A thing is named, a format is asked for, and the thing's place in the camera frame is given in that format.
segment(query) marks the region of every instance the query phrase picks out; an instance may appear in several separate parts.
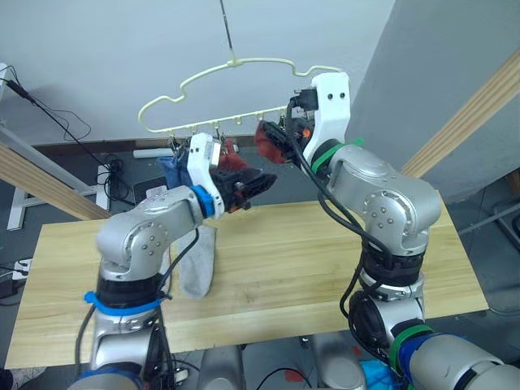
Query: electrical outlet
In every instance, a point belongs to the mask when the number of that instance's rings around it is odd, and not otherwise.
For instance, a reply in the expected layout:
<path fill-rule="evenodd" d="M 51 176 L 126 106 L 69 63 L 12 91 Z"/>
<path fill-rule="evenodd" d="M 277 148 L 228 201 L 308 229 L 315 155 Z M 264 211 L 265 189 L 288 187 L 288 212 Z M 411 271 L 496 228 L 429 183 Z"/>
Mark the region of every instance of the electrical outlet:
<path fill-rule="evenodd" d="M 19 260 L 15 263 L 15 272 L 13 272 L 13 280 L 25 280 L 27 279 L 27 275 L 23 275 L 18 271 L 26 271 L 29 272 L 31 269 L 31 264 L 33 260 L 31 258 L 25 258 L 24 260 Z"/>

